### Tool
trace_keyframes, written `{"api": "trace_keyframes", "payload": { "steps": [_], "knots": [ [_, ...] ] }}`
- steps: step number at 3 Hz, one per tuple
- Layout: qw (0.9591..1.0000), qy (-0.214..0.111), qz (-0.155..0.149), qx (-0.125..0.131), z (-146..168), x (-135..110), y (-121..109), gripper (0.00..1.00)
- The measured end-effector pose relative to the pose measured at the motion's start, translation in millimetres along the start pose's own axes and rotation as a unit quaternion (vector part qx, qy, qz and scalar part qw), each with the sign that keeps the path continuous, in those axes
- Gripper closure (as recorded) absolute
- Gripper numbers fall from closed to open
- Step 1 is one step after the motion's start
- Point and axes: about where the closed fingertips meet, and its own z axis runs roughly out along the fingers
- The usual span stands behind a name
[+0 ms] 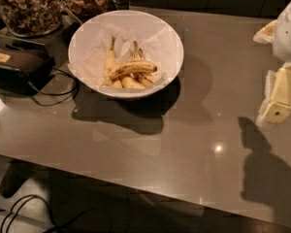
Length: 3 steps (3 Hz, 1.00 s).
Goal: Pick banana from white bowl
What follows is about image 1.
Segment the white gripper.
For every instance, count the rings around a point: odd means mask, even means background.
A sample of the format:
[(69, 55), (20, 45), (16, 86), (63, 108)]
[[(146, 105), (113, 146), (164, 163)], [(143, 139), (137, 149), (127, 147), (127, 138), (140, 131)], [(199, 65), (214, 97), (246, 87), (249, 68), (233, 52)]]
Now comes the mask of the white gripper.
[(265, 99), (259, 109), (257, 125), (283, 123), (291, 115), (291, 1), (278, 16), (253, 36), (260, 44), (273, 42), (273, 54), (285, 63), (269, 70), (265, 80)]

